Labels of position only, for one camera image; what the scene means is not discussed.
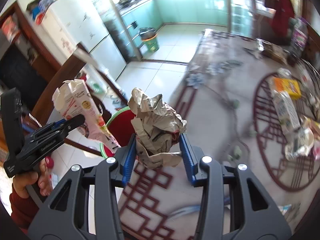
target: white floor tile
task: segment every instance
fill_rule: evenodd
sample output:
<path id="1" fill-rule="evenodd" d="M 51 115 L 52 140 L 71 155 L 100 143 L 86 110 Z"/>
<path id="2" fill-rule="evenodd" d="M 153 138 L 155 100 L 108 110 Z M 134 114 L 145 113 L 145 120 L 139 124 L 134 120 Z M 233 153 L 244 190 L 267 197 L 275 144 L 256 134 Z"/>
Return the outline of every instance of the white floor tile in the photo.
<path id="1" fill-rule="evenodd" d="M 57 151 L 59 152 L 59 155 L 60 155 L 61 159 L 63 160 L 63 162 L 65 163 L 65 165 L 68 165 L 75 149 L 76 149 L 75 147 L 67 146 L 65 144 L 61 145 L 57 149 Z"/>
<path id="2" fill-rule="evenodd" d="M 164 25 L 160 31 L 168 31 L 168 30 L 175 30 L 175 31 L 185 31 L 188 28 L 188 24 L 167 24 Z"/>
<path id="3" fill-rule="evenodd" d="M 159 69 L 162 63 L 158 62 L 139 62 L 132 61 L 128 64 L 129 67 L 138 67 L 138 68 L 149 68 L 149 69 Z"/>
<path id="4" fill-rule="evenodd" d="M 158 32 L 157 40 L 159 46 L 174 46 L 178 39 L 183 35 L 184 31 L 163 30 Z"/>
<path id="5" fill-rule="evenodd" d="M 197 46 L 202 34 L 197 31 L 184 31 L 178 39 L 177 46 Z"/>
<path id="6" fill-rule="evenodd" d="M 123 188 L 121 188 L 121 187 L 115 187 L 115 189 L 116 189 L 116 198 L 117 198 L 117 203 L 118 203 L 118 202 L 119 202 L 119 199 L 120 199 L 120 197 L 121 197 Z"/>
<path id="7" fill-rule="evenodd" d="M 155 52 L 147 52 L 143 57 L 146 59 L 158 59 L 164 60 L 172 51 L 174 46 L 159 46 L 159 49 Z"/>
<path id="8" fill-rule="evenodd" d="M 94 199 L 94 185 L 90 185 L 89 195 Z"/>
<path id="9" fill-rule="evenodd" d="M 79 164 L 83 168 L 95 166 L 103 161 L 102 156 L 97 156 L 95 154 L 84 152 L 80 149 L 76 149 L 68 163 L 68 168 L 70 169 L 72 165 Z"/>
<path id="10" fill-rule="evenodd" d="M 205 27 L 202 24 L 187 24 L 185 30 L 186 31 L 197 31 L 201 32 Z"/>
<path id="11" fill-rule="evenodd" d="M 168 63 L 163 63 L 161 65 L 160 70 L 169 70 L 169 71 L 176 71 L 176 72 L 186 72 L 187 71 L 186 65 L 178 65 L 178 64 L 168 64 Z"/>
<path id="12" fill-rule="evenodd" d="M 119 86 L 125 91 L 128 97 L 131 96 L 133 88 L 141 88 L 146 90 L 151 80 L 158 70 L 143 68 L 125 68 L 117 79 Z"/>
<path id="13" fill-rule="evenodd" d="M 53 159 L 53 169 L 52 172 L 59 177 L 59 180 L 67 173 L 68 167 L 60 157 L 60 154 L 57 150 L 55 150 L 51 154 L 51 158 Z"/>
<path id="14" fill-rule="evenodd" d="M 223 26 L 205 25 L 205 28 L 212 29 L 219 32 L 227 32 L 228 28 Z"/>
<path id="15" fill-rule="evenodd" d="M 172 92 L 178 86 L 183 76 L 184 73 L 182 72 L 159 70 L 148 86 L 146 94 L 149 97 L 162 94 L 163 101 L 169 102 Z"/>
<path id="16" fill-rule="evenodd" d="M 94 198 L 89 196 L 89 203 L 88 203 L 88 222 L 89 222 L 89 233 L 96 234 L 96 224 L 95 224 L 95 217 L 94 217 Z"/>
<path id="17" fill-rule="evenodd" d="M 82 136 L 83 135 L 78 131 L 78 129 L 74 129 L 71 132 L 69 132 L 67 138 L 72 141 L 78 142 Z"/>
<path id="18" fill-rule="evenodd" d="M 174 46 L 165 60 L 188 63 L 196 52 L 196 46 Z"/>

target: white carton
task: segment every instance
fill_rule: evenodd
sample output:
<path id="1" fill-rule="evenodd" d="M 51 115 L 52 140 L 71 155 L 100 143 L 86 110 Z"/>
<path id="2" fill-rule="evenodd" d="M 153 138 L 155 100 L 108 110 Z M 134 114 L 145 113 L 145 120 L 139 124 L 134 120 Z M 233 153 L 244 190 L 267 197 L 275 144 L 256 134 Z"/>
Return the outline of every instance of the white carton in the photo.
<path id="1" fill-rule="evenodd" d="M 276 112 L 284 135 L 289 134 L 300 127 L 297 111 L 286 91 L 276 93 L 273 98 Z"/>
<path id="2" fill-rule="evenodd" d="M 115 153 L 119 144 L 109 132 L 84 80 L 66 80 L 52 95 L 54 108 L 66 120 L 83 114 L 85 122 L 78 131 L 85 137 L 102 142 Z"/>

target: bottle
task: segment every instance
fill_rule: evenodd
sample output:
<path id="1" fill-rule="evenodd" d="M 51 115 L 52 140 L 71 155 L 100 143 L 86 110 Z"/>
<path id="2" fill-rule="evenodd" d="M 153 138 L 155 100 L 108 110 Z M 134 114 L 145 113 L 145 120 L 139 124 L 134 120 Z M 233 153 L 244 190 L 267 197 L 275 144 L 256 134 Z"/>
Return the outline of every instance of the bottle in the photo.
<path id="1" fill-rule="evenodd" d="M 288 56 L 288 64 L 294 66 L 301 57 L 302 52 L 307 44 L 308 28 L 304 18 L 299 18 L 294 26 L 290 44 L 290 55 Z"/>

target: red chair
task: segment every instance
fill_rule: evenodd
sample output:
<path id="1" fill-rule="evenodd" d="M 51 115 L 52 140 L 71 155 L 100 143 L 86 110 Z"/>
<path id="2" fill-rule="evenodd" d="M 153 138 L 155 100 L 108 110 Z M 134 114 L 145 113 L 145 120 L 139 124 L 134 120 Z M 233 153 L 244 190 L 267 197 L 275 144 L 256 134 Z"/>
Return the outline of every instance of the red chair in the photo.
<path id="1" fill-rule="evenodd" d="M 135 133 L 131 124 L 131 120 L 135 116 L 136 115 L 131 112 L 130 108 L 127 106 L 116 112 L 107 122 L 108 130 L 113 134 L 121 147 L 128 145 L 131 135 Z M 114 155 L 104 144 L 101 144 L 100 150 L 104 158 L 112 157 Z"/>

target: metal screw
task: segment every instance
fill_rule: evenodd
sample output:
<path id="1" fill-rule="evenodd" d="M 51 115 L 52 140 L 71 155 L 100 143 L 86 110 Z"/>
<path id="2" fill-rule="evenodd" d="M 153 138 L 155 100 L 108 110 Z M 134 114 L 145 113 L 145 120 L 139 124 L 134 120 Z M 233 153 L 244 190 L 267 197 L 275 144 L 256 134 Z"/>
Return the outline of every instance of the metal screw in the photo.
<path id="1" fill-rule="evenodd" d="M 73 165 L 73 166 L 71 167 L 71 170 L 72 170 L 72 171 L 79 171 L 79 169 L 80 169 L 80 166 L 79 166 L 78 164 Z"/>
<path id="2" fill-rule="evenodd" d="M 204 157 L 202 157 L 202 161 L 204 163 L 210 163 L 210 162 L 212 162 L 212 158 L 210 156 L 204 156 Z"/>
<path id="3" fill-rule="evenodd" d="M 116 158 L 115 157 L 109 157 L 106 159 L 107 163 L 115 163 L 116 162 Z"/>
<path id="4" fill-rule="evenodd" d="M 240 163 L 238 165 L 238 169 L 241 170 L 241 171 L 245 171 L 247 169 L 247 165 L 245 165 L 244 163 Z"/>

